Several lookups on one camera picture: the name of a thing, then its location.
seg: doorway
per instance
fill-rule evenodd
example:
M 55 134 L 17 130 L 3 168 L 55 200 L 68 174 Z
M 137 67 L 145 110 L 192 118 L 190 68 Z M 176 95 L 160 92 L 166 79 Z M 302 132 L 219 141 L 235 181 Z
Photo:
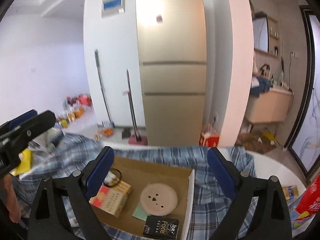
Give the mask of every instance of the doorway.
M 308 71 L 304 104 L 288 144 L 307 180 L 320 166 L 320 22 L 313 11 L 300 7 L 308 46 Z

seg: glass door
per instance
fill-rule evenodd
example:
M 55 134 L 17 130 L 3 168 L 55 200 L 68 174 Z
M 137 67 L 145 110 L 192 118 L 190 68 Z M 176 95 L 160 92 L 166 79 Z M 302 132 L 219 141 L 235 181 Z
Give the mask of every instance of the glass door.
M 302 10 L 302 14 L 305 18 L 307 43 L 309 43 L 308 67 L 311 76 L 312 74 L 314 76 L 305 91 L 309 97 L 306 100 L 304 119 L 297 127 L 289 150 L 298 158 L 300 167 L 309 178 L 320 165 L 320 22 L 311 10 Z

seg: plaid blanket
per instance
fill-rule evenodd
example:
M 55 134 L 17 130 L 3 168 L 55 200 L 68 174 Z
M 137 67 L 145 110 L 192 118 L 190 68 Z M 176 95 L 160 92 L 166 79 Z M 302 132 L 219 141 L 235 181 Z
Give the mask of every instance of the plaid blanket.
M 38 161 L 36 166 L 14 181 L 13 186 L 23 208 L 23 216 L 29 216 L 33 199 L 44 176 L 49 174 L 53 178 L 61 178 L 69 176 L 74 170 L 82 170 L 90 160 L 96 158 L 101 149 L 99 143 L 94 140 L 81 135 L 67 134 L 51 155 L 42 157 L 42 161 Z M 188 240 L 191 240 L 209 239 L 231 204 L 231 200 L 223 195 L 217 180 L 209 169 L 206 159 L 207 150 L 206 147 L 115 150 L 115 155 L 144 162 L 195 169 L 194 202 L 188 232 Z M 232 162 L 239 171 L 248 171 L 251 176 L 255 176 L 253 157 L 245 153 L 244 148 L 228 148 L 228 151 Z M 76 227 L 77 223 L 69 200 L 65 198 L 64 203 L 75 234 L 84 238 L 79 227 Z M 245 236 L 256 203 L 257 198 L 254 198 L 239 231 L 238 238 Z M 133 236 L 105 224 L 103 226 L 113 239 L 143 239 L 143 237 Z

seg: person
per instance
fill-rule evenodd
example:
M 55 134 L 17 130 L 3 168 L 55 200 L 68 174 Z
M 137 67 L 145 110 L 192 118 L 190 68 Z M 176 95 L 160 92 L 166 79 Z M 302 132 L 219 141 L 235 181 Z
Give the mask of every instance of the person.
M 0 179 L 0 201 L 2 201 L 7 208 L 10 220 L 13 223 L 18 223 L 21 219 L 21 207 L 14 192 L 10 174 Z

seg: green paper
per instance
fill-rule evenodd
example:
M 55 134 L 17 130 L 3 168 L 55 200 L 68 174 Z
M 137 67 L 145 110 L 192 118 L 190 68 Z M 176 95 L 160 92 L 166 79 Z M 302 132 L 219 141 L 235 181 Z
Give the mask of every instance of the green paper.
M 138 219 L 141 219 L 143 221 L 147 220 L 148 215 L 149 214 L 143 210 L 140 202 L 138 203 L 137 208 L 135 209 L 135 211 L 132 214 L 132 216 L 134 216 Z

